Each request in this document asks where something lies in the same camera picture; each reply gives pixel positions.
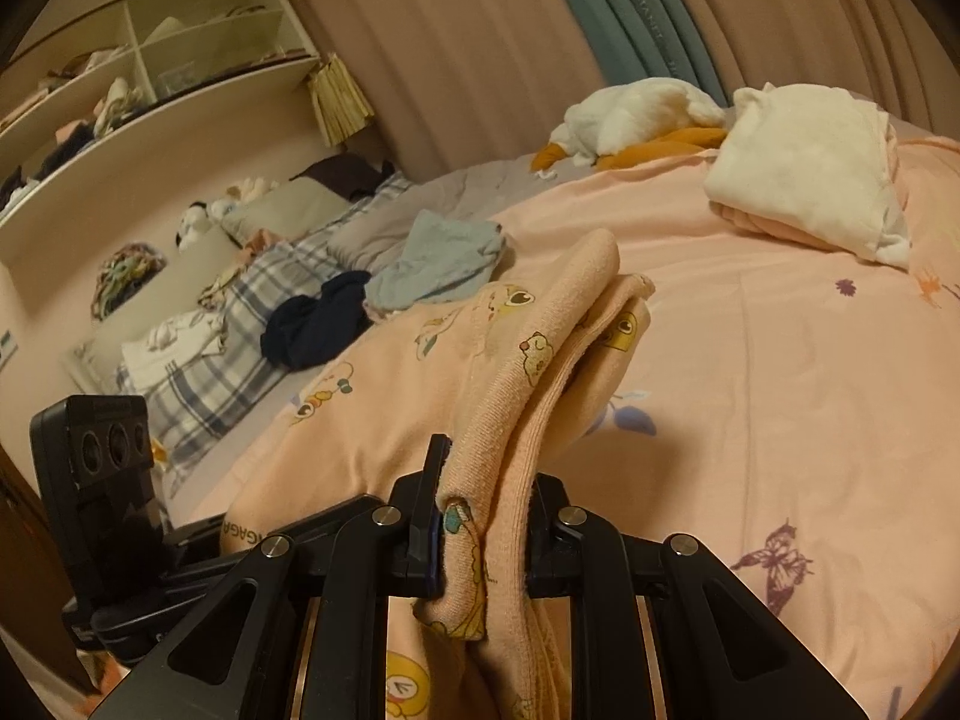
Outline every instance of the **plaid bedding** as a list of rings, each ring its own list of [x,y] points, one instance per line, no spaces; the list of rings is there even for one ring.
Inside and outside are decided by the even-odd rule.
[[[326,247],[330,236],[411,186],[395,173],[375,196],[357,201],[306,238],[271,247],[229,288],[224,353],[200,357],[174,371],[146,396],[151,434],[169,458],[166,473],[173,478],[164,486],[170,495],[176,495],[203,456],[287,374],[263,358],[260,335],[280,303],[294,295],[319,295],[326,281],[344,272]],[[123,367],[117,375],[122,391],[133,391]]]

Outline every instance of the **cartoon print clothing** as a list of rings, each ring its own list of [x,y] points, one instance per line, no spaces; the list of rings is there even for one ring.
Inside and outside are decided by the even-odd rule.
[[[242,459],[256,470],[227,521],[269,533],[353,495],[386,499],[432,434],[452,437],[445,593],[391,599],[388,649],[426,675],[388,680],[393,717],[569,714],[568,674],[524,592],[525,523],[539,464],[587,432],[649,325],[653,285],[618,269],[616,240],[596,230],[472,299],[416,304],[347,348]],[[247,545],[224,531],[222,546]]]

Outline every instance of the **wall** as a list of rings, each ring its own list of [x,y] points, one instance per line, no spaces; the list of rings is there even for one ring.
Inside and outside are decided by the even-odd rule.
[[[129,241],[176,253],[179,216],[248,175],[282,180],[330,153],[304,89],[211,121],[95,186],[77,187],[35,251],[0,266],[0,333],[19,351],[0,371],[0,445],[36,488],[31,416],[76,391],[59,356],[90,333],[89,305],[99,264]]]

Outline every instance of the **gray sheet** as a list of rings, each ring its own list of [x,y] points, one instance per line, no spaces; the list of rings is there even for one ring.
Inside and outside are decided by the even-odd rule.
[[[544,180],[530,172],[531,156],[466,167],[411,187],[400,197],[352,220],[334,234],[328,250],[345,269],[378,274],[400,257],[416,215],[424,208],[453,220],[484,220],[542,191],[590,175],[565,159]]]

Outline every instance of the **pillow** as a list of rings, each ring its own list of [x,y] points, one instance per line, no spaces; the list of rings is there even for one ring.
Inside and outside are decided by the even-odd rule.
[[[295,178],[256,200],[237,206],[224,216],[220,225],[240,245],[246,245],[261,229],[294,241],[323,227],[349,207],[349,202],[312,178]]]
[[[165,319],[197,308],[200,293],[236,255],[237,247],[227,234],[213,227],[101,322],[89,338],[70,349],[61,365],[81,391],[117,394],[120,344],[136,341]]]
[[[776,232],[786,225],[827,248],[906,269],[889,114],[845,89],[811,84],[739,89],[733,102],[736,125],[704,180],[716,213],[751,232],[798,241]]]

